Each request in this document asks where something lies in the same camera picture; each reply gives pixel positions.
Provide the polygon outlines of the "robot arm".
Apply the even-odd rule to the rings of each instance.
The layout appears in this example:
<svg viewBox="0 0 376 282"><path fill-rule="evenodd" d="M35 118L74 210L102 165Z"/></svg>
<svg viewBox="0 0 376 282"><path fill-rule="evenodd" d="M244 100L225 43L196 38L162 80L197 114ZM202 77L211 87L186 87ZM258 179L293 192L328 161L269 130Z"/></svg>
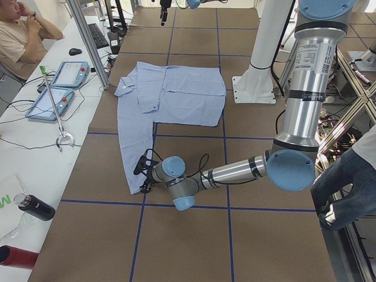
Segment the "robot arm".
<svg viewBox="0 0 376 282"><path fill-rule="evenodd" d="M214 0L186 0L186 6L181 7L177 5L180 9L196 9L200 4L206 3L206 2L213 2ZM168 9L171 7L172 0L160 0L160 20L161 20L161 26L164 26L167 21L167 15L168 15Z"/></svg>
<svg viewBox="0 0 376 282"><path fill-rule="evenodd" d="M199 169L185 175L185 163L177 156L161 162L142 156L135 173L146 180L140 190L148 193L156 183L164 183L178 210L195 204L195 195L221 185L237 185L267 176L286 191L298 192L315 179L318 143L315 133L335 47L347 34L354 1L300 1L295 27L296 58L288 91L283 127L271 149L261 156L210 170Z"/></svg>

